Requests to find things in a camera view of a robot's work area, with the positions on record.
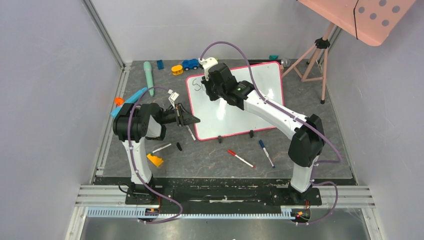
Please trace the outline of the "pink framed whiteboard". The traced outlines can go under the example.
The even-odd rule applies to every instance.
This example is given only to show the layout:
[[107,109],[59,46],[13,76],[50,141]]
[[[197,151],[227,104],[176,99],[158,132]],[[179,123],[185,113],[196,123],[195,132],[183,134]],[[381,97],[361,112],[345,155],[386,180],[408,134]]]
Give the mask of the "pink framed whiteboard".
[[[283,83],[280,64],[260,63],[251,66],[252,75],[258,89],[270,99],[283,105]],[[192,114],[200,119],[194,125],[198,140],[206,141],[219,136],[229,137],[250,131],[272,129],[273,126],[260,117],[230,106],[219,98],[211,101],[206,88],[201,83],[204,74],[191,75],[186,79],[186,88]]]

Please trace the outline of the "black marker cap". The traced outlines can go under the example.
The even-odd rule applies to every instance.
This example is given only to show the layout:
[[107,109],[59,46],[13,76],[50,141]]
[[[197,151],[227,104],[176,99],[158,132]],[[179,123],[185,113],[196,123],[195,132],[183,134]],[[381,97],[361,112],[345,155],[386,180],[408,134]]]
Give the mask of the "black marker cap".
[[182,149],[182,146],[181,146],[181,144],[179,142],[176,143],[176,146],[177,146],[177,148],[178,148],[179,151],[182,151],[183,150]]

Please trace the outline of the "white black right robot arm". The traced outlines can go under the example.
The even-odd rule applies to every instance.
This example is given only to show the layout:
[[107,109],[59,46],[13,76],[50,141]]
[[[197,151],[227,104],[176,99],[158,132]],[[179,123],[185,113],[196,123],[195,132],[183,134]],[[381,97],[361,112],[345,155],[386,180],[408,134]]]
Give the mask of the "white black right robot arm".
[[223,99],[230,106],[260,117],[290,139],[288,156],[294,165],[288,196],[295,204],[306,201],[312,188],[313,165],[325,145],[320,117],[297,114],[267,98],[252,82],[237,81],[229,67],[214,58],[202,60],[200,65],[204,70],[201,83],[211,101]]

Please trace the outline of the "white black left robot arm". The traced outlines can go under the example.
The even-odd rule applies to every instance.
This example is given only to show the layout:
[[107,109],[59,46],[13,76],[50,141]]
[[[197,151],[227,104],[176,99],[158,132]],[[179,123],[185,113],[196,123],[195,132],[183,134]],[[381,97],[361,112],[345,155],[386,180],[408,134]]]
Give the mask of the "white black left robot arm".
[[145,142],[164,140],[167,124],[176,123],[182,127],[200,122],[181,103],[169,109],[163,109],[157,103],[143,103],[140,106],[124,103],[114,116],[112,130],[128,157],[131,170],[129,192],[137,194],[145,204],[153,203],[157,190],[152,187],[153,174],[148,164]]

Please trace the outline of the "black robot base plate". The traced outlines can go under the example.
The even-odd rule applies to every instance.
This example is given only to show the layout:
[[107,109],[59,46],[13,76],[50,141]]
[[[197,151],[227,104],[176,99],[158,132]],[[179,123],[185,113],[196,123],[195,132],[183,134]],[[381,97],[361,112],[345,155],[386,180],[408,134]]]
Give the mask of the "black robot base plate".
[[281,206],[306,209],[322,205],[318,188],[295,191],[287,178],[154,177],[126,186],[125,204],[158,206],[161,214],[277,214]]

